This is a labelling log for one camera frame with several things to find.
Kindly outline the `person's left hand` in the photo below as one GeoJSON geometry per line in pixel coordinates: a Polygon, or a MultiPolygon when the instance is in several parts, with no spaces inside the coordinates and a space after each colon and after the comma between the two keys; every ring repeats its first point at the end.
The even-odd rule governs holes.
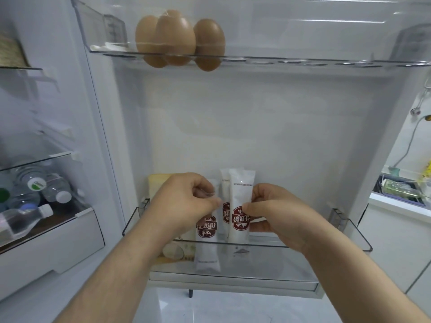
{"type": "Polygon", "coordinates": [[[215,188],[198,173],[176,173],[160,187],[144,218],[170,241],[195,228],[213,211],[197,211],[197,199],[215,196],[215,188]]]}

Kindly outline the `white red-label milk packet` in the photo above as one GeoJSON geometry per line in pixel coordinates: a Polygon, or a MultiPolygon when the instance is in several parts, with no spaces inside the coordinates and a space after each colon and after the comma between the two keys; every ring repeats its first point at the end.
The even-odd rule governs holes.
{"type": "Polygon", "coordinates": [[[197,273],[220,273],[218,256],[218,210],[220,206],[196,225],[195,270],[197,273]]]}
{"type": "Polygon", "coordinates": [[[256,172],[230,169],[230,223],[228,233],[228,263],[234,265],[250,257],[249,232],[251,217],[243,210],[243,204],[251,202],[256,172]]]}
{"type": "Polygon", "coordinates": [[[220,170],[222,176],[222,225],[224,230],[225,240],[228,240],[230,229],[230,168],[220,170]]]}

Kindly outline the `person's right forearm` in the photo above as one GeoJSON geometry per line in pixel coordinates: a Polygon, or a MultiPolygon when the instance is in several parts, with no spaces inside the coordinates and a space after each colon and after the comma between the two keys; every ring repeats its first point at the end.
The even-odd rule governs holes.
{"type": "Polygon", "coordinates": [[[292,239],[280,239],[300,251],[343,323],[431,323],[429,318],[342,232],[324,226],[292,239]]]}

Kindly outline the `person's left forearm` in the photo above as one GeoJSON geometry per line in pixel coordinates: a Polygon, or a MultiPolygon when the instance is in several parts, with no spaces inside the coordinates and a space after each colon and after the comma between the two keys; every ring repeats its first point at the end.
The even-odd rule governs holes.
{"type": "Polygon", "coordinates": [[[53,323],[131,323],[152,263],[185,226],[178,214],[148,210],[53,323]]]}

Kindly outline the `clear door shelf bin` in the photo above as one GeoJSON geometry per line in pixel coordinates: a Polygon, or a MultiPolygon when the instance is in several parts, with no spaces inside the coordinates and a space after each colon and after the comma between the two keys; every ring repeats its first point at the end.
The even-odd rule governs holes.
{"type": "Polygon", "coordinates": [[[274,233],[250,233],[248,260],[229,265],[223,227],[218,223],[220,273],[195,270],[196,228],[169,242],[150,270],[152,287],[322,298],[323,289],[304,255],[274,233]]]}

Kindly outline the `yellow food packet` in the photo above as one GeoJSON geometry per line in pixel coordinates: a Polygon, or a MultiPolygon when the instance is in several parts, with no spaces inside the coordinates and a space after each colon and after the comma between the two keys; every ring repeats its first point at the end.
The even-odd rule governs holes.
{"type": "Polygon", "coordinates": [[[160,187],[173,173],[154,173],[148,176],[149,199],[152,201],[160,187]]]}

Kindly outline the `white kitchen cabinet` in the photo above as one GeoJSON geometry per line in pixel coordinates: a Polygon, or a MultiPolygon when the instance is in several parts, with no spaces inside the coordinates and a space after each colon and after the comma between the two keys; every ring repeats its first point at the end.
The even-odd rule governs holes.
{"type": "Polygon", "coordinates": [[[431,261],[431,208],[372,192],[358,227],[371,258],[408,292],[431,261]]]}

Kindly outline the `green item in sink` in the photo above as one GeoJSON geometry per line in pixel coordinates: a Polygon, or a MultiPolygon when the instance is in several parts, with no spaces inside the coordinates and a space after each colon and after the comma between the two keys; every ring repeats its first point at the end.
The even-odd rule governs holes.
{"type": "Polygon", "coordinates": [[[383,194],[392,195],[403,199],[418,199],[422,196],[420,191],[413,189],[410,185],[391,179],[384,179],[382,181],[381,190],[383,194]]]}

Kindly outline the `clear water bottle white cap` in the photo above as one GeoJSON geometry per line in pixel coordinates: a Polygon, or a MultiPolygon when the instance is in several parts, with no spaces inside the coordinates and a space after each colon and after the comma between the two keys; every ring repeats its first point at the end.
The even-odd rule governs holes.
{"type": "Polygon", "coordinates": [[[46,177],[46,187],[41,194],[48,202],[66,204],[72,200],[72,188],[67,179],[57,173],[49,173],[46,177]]]}

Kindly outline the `white fridge drawer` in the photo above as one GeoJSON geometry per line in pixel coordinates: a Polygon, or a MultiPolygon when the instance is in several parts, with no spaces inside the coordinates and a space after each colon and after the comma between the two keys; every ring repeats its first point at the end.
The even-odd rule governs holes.
{"type": "Polygon", "coordinates": [[[0,301],[49,272],[61,274],[105,246],[93,208],[0,254],[0,301]]]}

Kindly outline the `yellow object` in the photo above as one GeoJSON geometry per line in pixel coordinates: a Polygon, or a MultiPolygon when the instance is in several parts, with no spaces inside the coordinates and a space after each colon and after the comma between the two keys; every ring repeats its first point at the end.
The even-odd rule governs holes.
{"type": "Polygon", "coordinates": [[[419,179],[422,195],[431,202],[431,159],[426,164],[419,179]]]}

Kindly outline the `clear bottle green-white cap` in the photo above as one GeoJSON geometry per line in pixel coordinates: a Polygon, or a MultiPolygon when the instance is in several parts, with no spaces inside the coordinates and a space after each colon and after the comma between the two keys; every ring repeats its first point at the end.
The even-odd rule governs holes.
{"type": "Polygon", "coordinates": [[[12,168],[14,186],[11,200],[40,202],[39,192],[46,188],[48,171],[40,165],[27,164],[12,168]]]}

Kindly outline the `clear egg door shelf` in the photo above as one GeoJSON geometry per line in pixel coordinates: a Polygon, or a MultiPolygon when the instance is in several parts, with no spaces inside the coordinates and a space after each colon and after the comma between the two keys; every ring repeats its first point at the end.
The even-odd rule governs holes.
{"type": "Polygon", "coordinates": [[[71,0],[89,52],[144,55],[138,22],[215,21],[227,58],[431,63],[431,0],[71,0]]]}

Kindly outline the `large clear bottle white cap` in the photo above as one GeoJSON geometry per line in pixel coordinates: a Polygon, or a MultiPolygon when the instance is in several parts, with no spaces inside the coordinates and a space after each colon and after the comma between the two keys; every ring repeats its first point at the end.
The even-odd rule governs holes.
{"type": "Polygon", "coordinates": [[[53,215],[49,204],[36,209],[9,209],[0,213],[0,246],[25,237],[42,219],[53,215]]]}

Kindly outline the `metal faucet head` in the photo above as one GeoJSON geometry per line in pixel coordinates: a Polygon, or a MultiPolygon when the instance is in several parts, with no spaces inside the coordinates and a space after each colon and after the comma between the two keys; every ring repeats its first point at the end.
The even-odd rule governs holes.
{"type": "Polygon", "coordinates": [[[409,123],[416,123],[419,119],[425,117],[431,120],[431,89],[424,89],[420,92],[410,109],[409,123]]]}

